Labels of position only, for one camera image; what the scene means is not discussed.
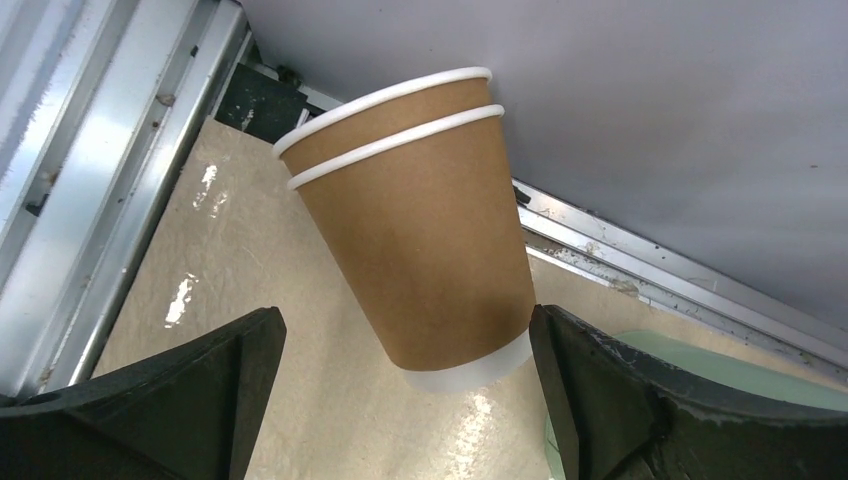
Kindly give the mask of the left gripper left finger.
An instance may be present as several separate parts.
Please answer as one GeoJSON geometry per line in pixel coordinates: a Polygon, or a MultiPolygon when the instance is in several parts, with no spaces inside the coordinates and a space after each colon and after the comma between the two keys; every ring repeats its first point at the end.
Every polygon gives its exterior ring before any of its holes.
{"type": "Polygon", "coordinates": [[[1,402],[5,479],[241,479],[286,339],[260,308],[178,347],[1,402]]]}

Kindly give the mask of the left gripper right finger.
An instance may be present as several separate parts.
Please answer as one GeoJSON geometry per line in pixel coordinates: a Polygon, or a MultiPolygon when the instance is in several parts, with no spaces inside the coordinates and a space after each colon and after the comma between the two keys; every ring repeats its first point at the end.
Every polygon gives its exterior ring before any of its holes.
{"type": "Polygon", "coordinates": [[[631,347],[555,305],[534,360],[568,479],[843,479],[847,415],[749,393],[631,347]]]}

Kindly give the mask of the brown paper cup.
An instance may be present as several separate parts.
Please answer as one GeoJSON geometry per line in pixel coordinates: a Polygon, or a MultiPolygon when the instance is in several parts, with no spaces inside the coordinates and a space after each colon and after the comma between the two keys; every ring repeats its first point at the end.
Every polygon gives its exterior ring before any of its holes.
{"type": "Polygon", "coordinates": [[[329,110],[272,147],[291,175],[406,129],[492,101],[485,67],[463,67],[407,80],[329,110]]]}
{"type": "Polygon", "coordinates": [[[462,392],[532,354],[536,302],[501,119],[488,105],[323,161],[288,183],[389,360],[462,392]]]}

